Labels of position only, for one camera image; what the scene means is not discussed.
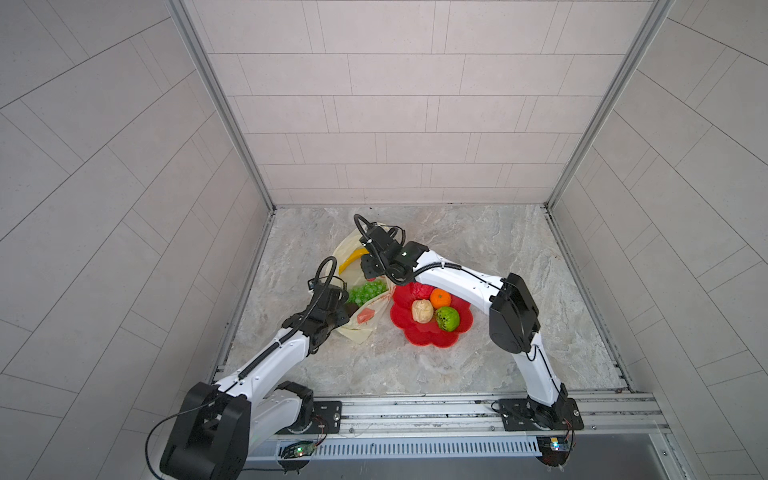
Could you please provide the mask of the beige garlic bulb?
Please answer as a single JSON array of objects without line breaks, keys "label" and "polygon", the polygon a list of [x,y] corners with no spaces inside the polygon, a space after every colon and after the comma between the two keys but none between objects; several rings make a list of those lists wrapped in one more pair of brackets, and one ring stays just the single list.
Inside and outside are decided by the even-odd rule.
[{"label": "beige garlic bulb", "polygon": [[434,316],[434,308],[429,300],[415,300],[411,304],[411,316],[419,324],[428,324]]}]

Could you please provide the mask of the orange tangerine fruit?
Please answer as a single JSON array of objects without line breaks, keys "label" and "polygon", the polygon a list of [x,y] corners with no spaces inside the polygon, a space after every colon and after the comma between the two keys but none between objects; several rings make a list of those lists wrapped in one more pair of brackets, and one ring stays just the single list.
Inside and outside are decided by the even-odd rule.
[{"label": "orange tangerine fruit", "polygon": [[452,304],[452,295],[445,290],[435,288],[430,294],[429,301],[435,310],[450,307]]}]

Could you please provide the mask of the green star fruit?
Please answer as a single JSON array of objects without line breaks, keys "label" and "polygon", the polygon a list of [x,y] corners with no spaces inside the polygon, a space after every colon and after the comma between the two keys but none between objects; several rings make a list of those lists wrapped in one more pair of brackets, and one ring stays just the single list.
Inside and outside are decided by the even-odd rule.
[{"label": "green star fruit", "polygon": [[460,326],[461,316],[455,308],[444,306],[435,311],[435,321],[442,331],[454,332]]}]

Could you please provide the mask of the red flower-shaped plastic plate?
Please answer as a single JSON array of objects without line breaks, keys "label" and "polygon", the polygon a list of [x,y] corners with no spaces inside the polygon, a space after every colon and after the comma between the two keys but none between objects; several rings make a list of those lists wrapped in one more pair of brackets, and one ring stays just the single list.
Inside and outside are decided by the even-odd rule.
[{"label": "red flower-shaped plastic plate", "polygon": [[398,286],[390,310],[392,323],[415,346],[449,348],[473,326],[467,301],[420,283]]}]

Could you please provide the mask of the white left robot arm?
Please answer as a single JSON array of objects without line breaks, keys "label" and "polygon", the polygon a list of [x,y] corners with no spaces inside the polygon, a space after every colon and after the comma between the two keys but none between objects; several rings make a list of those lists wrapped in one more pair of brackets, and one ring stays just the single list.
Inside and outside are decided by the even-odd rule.
[{"label": "white left robot arm", "polygon": [[249,452],[275,434],[296,441],[281,449],[282,471],[298,471],[330,433],[340,429],[341,404],[315,402],[313,391],[285,380],[349,321],[344,282],[309,283],[312,298],[287,318],[271,342],[247,364],[216,383],[199,382],[186,394],[152,474],[162,479],[235,479]]}]

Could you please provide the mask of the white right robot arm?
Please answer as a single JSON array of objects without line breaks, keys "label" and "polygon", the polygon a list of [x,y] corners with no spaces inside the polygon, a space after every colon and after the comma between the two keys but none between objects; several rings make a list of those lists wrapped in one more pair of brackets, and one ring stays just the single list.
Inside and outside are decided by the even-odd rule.
[{"label": "white right robot arm", "polygon": [[398,286],[413,282],[433,286],[483,311],[491,340],[513,356],[525,380],[524,415],[540,429],[576,428],[568,418],[574,407],[567,388],[543,346],[539,309],[522,277],[494,276],[451,262],[421,243],[397,239],[405,231],[396,225],[370,222],[359,214],[354,223],[367,250],[361,258],[367,280],[385,276]]}]

